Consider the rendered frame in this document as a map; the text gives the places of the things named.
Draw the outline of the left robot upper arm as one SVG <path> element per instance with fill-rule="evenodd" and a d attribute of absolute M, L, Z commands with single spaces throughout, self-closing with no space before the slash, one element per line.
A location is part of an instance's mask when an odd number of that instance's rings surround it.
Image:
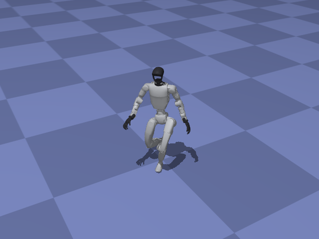
<path fill-rule="evenodd" d="M 167 89 L 168 89 L 168 92 L 170 93 L 170 94 L 172 94 L 172 96 L 174 97 L 174 99 L 176 100 L 175 101 L 175 106 L 176 107 L 180 107 L 181 105 L 180 105 L 180 96 L 179 96 L 179 93 L 178 93 L 178 91 L 177 91 L 177 88 L 176 88 L 176 86 L 175 85 L 168 85 L 167 86 Z"/>

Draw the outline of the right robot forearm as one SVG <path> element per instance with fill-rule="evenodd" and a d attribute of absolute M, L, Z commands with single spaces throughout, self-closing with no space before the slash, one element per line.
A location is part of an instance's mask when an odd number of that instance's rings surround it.
<path fill-rule="evenodd" d="M 132 112 L 131 112 L 130 116 L 132 116 L 133 114 L 135 114 L 135 115 L 137 114 L 138 108 L 140 106 L 138 103 L 136 103 L 137 99 L 138 99 L 138 97 L 135 99 L 135 102 L 134 102 L 134 105 L 133 105 L 133 109 L 132 109 Z"/>

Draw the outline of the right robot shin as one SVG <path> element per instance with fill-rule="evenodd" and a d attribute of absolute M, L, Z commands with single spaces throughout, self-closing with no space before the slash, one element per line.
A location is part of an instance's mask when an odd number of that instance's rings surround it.
<path fill-rule="evenodd" d="M 153 147 L 157 146 L 159 143 L 162 142 L 162 138 L 152 138 L 152 140 L 155 142 Z M 150 147 L 147 147 L 150 148 Z"/>

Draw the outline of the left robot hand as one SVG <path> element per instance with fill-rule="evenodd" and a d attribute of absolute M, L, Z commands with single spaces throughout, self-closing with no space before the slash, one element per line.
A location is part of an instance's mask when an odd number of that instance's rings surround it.
<path fill-rule="evenodd" d="M 190 125 L 189 125 L 189 123 L 188 123 L 188 120 L 186 120 L 185 118 L 182 118 L 182 120 L 183 120 L 183 123 L 185 123 L 185 125 L 186 125 L 186 127 L 187 127 L 187 134 L 189 134 L 190 133 Z"/>

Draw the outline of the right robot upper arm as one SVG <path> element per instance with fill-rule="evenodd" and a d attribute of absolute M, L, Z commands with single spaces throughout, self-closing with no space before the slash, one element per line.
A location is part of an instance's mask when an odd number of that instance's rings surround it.
<path fill-rule="evenodd" d="M 140 92 L 139 92 L 139 95 L 138 95 L 138 99 L 137 99 L 137 102 L 138 104 L 141 104 L 142 101 L 143 101 L 143 97 L 144 95 L 146 94 L 146 92 L 149 90 L 149 86 L 150 86 L 150 83 L 145 83 L 144 86 L 141 88 Z"/>

